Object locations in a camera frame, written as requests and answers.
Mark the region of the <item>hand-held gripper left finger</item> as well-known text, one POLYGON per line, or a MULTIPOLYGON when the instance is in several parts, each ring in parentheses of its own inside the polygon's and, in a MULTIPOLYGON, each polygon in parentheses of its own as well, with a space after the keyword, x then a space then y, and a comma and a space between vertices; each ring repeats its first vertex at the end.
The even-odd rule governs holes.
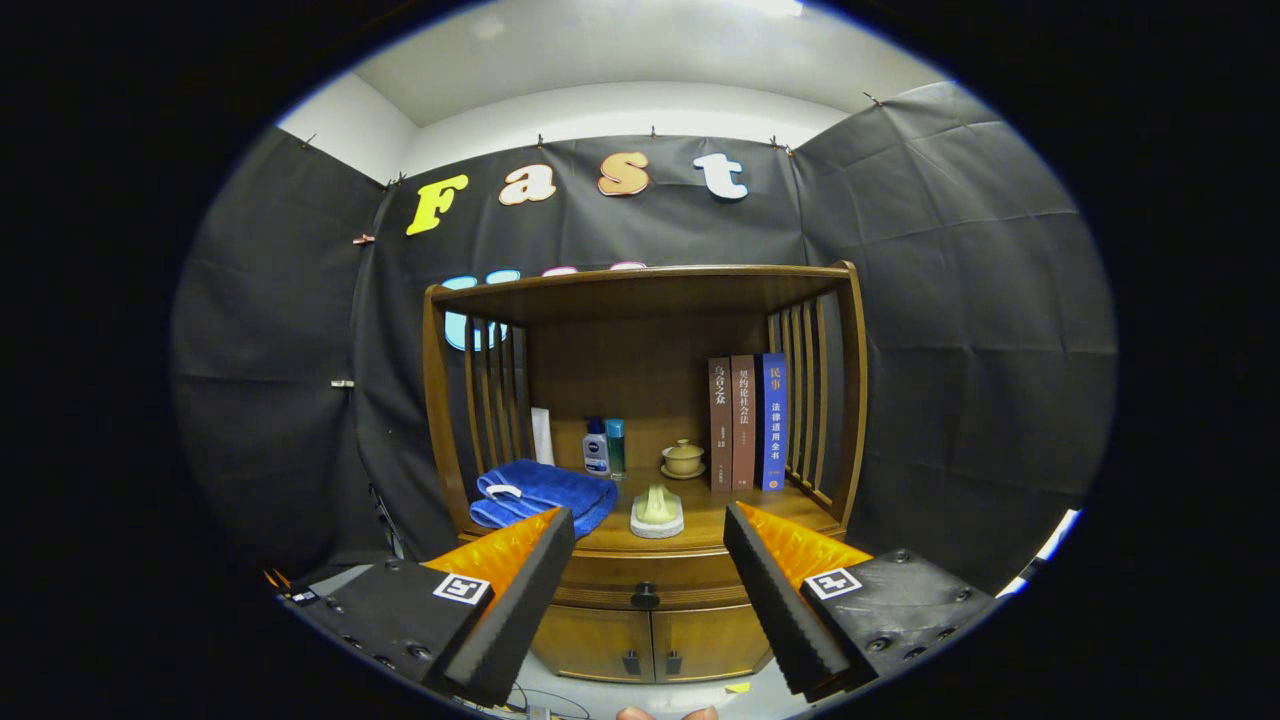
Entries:
POLYGON ((387 557, 283 582, 280 602, 366 666, 493 707, 513 689, 575 541, 571 511, 552 509, 426 562, 387 557))

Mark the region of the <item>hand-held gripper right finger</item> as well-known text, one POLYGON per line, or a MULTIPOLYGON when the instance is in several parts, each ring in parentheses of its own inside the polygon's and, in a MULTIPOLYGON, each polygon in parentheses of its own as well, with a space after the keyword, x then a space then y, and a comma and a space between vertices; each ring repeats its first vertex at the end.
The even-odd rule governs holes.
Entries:
POLYGON ((723 541, 787 688, 810 702, 923 664, 997 603, 913 550, 872 556, 740 501, 723 541))

